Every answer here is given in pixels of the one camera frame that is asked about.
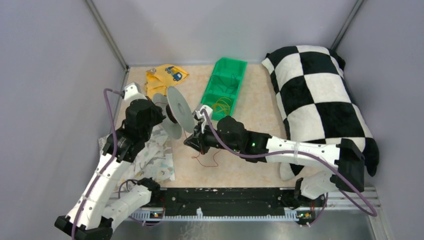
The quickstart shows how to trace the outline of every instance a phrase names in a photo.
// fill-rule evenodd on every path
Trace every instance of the green basket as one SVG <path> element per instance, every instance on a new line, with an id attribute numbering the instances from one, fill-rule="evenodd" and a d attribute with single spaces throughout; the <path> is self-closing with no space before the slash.
<path id="1" fill-rule="evenodd" d="M 223 57 L 215 63 L 201 103 L 213 109 L 212 119 L 219 121 L 231 116 L 236 106 L 248 63 Z"/>

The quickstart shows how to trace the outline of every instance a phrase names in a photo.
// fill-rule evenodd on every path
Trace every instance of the gray wall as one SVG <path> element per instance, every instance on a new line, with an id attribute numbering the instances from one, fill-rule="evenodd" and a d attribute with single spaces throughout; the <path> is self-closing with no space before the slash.
<path id="1" fill-rule="evenodd" d="M 338 53 L 380 147 L 376 186 L 395 239 L 422 239 L 424 1 L 367 1 Z"/>
<path id="2" fill-rule="evenodd" d="M 0 2 L 0 239 L 69 239 L 54 222 L 89 182 L 103 88 L 122 78 L 82 0 Z"/>
<path id="3" fill-rule="evenodd" d="M 130 65 L 259 62 L 283 46 L 330 47 L 355 0 L 94 0 Z"/>

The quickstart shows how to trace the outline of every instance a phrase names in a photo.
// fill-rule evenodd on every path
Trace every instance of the spool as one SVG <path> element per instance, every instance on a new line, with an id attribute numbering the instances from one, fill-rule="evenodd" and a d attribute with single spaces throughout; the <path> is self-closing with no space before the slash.
<path id="1" fill-rule="evenodd" d="M 162 113 L 166 117 L 162 121 L 162 127 L 173 139 L 181 138 L 182 129 L 193 133 L 195 120 L 192 111 L 186 99 L 175 87 L 168 87 L 167 97 L 156 93 L 153 96 L 153 103 L 159 103 L 157 105 L 162 108 Z"/>

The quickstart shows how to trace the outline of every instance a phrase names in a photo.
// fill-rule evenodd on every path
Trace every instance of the yellow cloth with truck print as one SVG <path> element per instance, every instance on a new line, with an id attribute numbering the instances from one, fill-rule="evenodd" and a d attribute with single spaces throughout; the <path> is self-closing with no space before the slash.
<path id="1" fill-rule="evenodd" d="M 146 84 L 144 90 L 149 98 L 159 93 L 167 95 L 167 88 L 175 86 L 189 75 L 188 72 L 180 66 L 164 64 L 146 71 Z"/>

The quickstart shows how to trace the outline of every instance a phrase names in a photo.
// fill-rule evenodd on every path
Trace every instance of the white patterned cloth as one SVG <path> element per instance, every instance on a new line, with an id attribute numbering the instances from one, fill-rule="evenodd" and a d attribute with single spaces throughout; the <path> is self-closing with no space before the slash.
<path id="1" fill-rule="evenodd" d="M 98 139 L 100 154 L 108 136 Z M 145 147 L 135 157 L 134 162 L 124 172 L 118 181 L 115 191 L 128 179 L 140 180 L 143 178 L 153 178 L 157 183 L 165 181 L 175 181 L 174 161 L 171 148 L 171 138 L 160 126 L 154 126 L 150 140 L 145 143 Z M 122 191 L 131 190 L 132 184 L 122 187 Z"/>

